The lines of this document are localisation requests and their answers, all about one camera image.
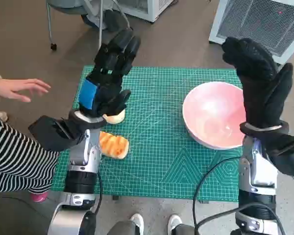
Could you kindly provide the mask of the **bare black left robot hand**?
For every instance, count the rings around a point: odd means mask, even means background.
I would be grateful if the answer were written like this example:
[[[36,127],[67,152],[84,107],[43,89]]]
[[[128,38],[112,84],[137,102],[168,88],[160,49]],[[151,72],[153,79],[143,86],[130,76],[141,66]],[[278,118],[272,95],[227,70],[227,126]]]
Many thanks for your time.
[[[132,29],[124,29],[100,46],[79,93],[79,109],[84,115],[115,116],[126,108],[131,91],[122,89],[123,77],[132,69],[140,44]]]

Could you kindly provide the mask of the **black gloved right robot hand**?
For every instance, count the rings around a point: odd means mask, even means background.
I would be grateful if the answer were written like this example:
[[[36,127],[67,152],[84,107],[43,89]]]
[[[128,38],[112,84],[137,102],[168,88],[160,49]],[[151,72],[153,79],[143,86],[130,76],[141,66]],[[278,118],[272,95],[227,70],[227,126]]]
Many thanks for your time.
[[[236,69],[241,81],[247,123],[261,129],[281,125],[293,85],[293,65],[286,63],[279,69],[272,54],[248,38],[228,37],[221,48],[224,62]]]

